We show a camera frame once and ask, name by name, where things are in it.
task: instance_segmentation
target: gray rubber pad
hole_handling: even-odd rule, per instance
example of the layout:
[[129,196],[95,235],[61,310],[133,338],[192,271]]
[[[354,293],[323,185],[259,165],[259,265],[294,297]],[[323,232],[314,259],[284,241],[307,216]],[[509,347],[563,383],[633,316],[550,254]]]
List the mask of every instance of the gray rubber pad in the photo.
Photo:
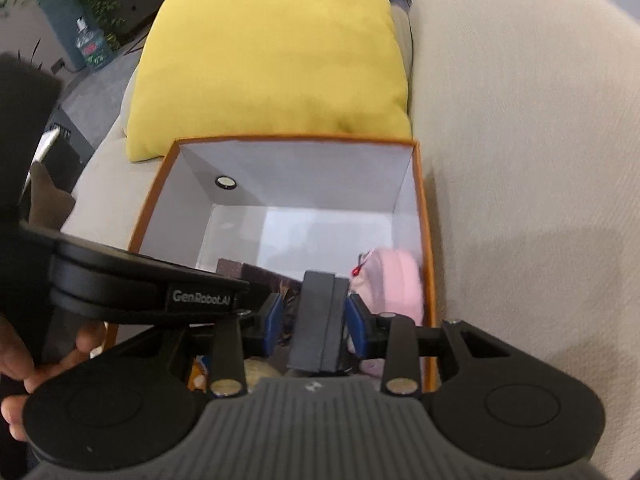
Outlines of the gray rubber pad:
[[605,479],[586,460],[539,472],[487,465],[444,439],[417,400],[384,396],[360,378],[263,379],[248,396],[210,402],[187,438],[151,462],[99,473],[43,463],[27,478]]

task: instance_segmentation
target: plastic bottle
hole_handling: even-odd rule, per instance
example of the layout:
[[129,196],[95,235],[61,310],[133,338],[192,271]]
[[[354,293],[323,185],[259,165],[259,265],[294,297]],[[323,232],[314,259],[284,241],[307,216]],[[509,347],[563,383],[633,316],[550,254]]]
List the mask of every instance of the plastic bottle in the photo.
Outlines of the plastic bottle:
[[84,18],[79,18],[76,23],[78,24],[76,47],[82,53],[87,65],[94,70],[100,70],[108,65],[113,60],[113,52],[104,39],[103,31],[91,30]]

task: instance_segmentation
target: bottle label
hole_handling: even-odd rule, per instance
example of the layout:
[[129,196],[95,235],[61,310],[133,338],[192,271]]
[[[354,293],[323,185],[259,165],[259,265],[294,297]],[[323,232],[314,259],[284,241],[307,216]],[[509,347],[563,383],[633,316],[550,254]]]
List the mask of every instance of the bottle label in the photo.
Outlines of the bottle label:
[[84,60],[93,68],[98,68],[105,61],[107,61],[108,58],[108,54],[105,51],[104,47],[98,45],[95,41],[87,43],[84,47],[82,47],[81,52]]

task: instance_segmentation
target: yellow pillow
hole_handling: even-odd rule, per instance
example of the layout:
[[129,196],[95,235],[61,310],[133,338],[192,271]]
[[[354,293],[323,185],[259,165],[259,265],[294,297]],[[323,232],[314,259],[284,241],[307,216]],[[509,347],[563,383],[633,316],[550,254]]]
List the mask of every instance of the yellow pillow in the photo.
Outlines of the yellow pillow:
[[388,0],[165,0],[138,67],[127,155],[179,137],[411,137]]

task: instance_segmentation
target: teal wall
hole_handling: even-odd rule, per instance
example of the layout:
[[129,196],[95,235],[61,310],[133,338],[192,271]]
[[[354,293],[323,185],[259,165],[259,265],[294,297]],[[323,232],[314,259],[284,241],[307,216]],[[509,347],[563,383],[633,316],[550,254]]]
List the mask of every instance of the teal wall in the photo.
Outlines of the teal wall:
[[76,48],[76,20],[84,14],[76,0],[38,0],[58,41],[67,52],[75,70],[84,66],[82,55]]

